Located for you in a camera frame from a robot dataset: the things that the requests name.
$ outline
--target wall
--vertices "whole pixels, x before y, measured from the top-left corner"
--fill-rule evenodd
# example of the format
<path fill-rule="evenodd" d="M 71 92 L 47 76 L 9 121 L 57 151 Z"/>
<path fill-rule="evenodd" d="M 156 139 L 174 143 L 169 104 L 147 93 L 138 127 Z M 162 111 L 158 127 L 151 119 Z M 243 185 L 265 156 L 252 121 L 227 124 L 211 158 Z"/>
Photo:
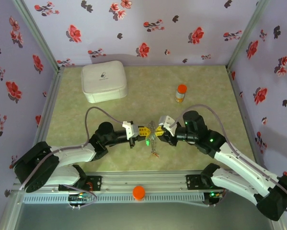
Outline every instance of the wall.
<path fill-rule="evenodd" d="M 14 4 L 0 0 L 0 218 L 12 164 L 32 147 L 53 75 Z"/>
<path fill-rule="evenodd" d="M 60 65 L 225 65 L 258 0 L 24 0 Z"/>
<path fill-rule="evenodd" d="M 287 174 L 287 0 L 268 4 L 231 70 L 265 166 Z"/>

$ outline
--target orange object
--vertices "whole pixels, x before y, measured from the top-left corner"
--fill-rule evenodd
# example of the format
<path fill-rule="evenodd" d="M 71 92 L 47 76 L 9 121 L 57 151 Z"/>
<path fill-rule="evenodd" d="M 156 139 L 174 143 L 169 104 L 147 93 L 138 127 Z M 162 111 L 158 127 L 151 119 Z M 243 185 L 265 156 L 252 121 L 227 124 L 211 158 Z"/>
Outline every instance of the orange object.
<path fill-rule="evenodd" d="M 145 196 L 145 190 L 142 186 L 136 186 L 133 189 L 133 196 L 136 200 L 142 200 Z"/>
<path fill-rule="evenodd" d="M 176 91 L 176 95 L 175 95 L 176 101 L 177 102 L 183 102 L 186 92 L 187 92 L 187 86 L 179 85 L 177 87 L 177 91 Z"/>

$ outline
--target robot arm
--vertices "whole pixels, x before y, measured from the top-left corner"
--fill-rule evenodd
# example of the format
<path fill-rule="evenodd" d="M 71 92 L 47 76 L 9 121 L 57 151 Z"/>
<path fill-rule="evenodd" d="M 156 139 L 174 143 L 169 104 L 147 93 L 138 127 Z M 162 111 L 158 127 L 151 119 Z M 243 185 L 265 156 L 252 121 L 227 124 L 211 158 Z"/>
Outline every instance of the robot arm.
<path fill-rule="evenodd" d="M 239 176 L 233 175 L 215 164 L 208 165 L 201 173 L 205 183 L 231 190 L 250 200 L 266 217 L 279 220 L 287 208 L 287 194 L 278 187 L 278 183 L 287 190 L 287 176 L 278 177 L 259 166 L 238 151 L 235 152 L 220 133 L 210 130 L 202 116 L 196 111 L 183 115 L 185 127 L 169 116 L 160 118 L 159 124 L 165 131 L 160 138 L 176 146 L 178 141 L 195 145 L 202 153 L 224 163 Z"/>
<path fill-rule="evenodd" d="M 124 130 L 114 131 L 113 125 L 103 122 L 86 146 L 68 147 L 67 150 L 58 151 L 49 156 L 37 169 L 29 182 L 25 185 L 27 193 L 34 192 L 46 185 L 66 184 L 76 188 L 86 185 L 86 174 L 77 162 L 89 162 L 102 158 L 108 153 L 107 147 L 120 143 L 129 143 L 130 148 L 135 146 L 135 141 L 144 140 L 138 136 L 138 126 L 133 122 L 123 122 Z M 46 142 L 39 142 L 23 155 L 14 165 L 13 170 L 23 184 L 37 164 L 52 152 L 62 147 L 50 147 Z"/>

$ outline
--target gray floor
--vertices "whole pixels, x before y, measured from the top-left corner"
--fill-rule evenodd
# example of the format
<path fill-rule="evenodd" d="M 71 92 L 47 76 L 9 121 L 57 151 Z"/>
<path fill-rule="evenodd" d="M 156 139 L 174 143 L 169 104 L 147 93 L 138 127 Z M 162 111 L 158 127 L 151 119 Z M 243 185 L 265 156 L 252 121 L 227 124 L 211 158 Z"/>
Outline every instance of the gray floor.
<path fill-rule="evenodd" d="M 23 205 L 16 230 L 272 230 L 270 221 L 229 193 L 216 208 L 179 203 Z"/>

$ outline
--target small bottle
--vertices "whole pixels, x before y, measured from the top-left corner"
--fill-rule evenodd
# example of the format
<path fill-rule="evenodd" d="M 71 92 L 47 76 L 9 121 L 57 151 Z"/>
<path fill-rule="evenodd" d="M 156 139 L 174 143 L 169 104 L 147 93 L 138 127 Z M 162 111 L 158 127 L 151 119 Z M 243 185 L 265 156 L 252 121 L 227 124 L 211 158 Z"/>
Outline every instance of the small bottle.
<path fill-rule="evenodd" d="M 175 96 L 176 101 L 183 102 L 186 92 L 187 92 L 187 86 L 179 85 L 177 87 L 176 96 Z"/>

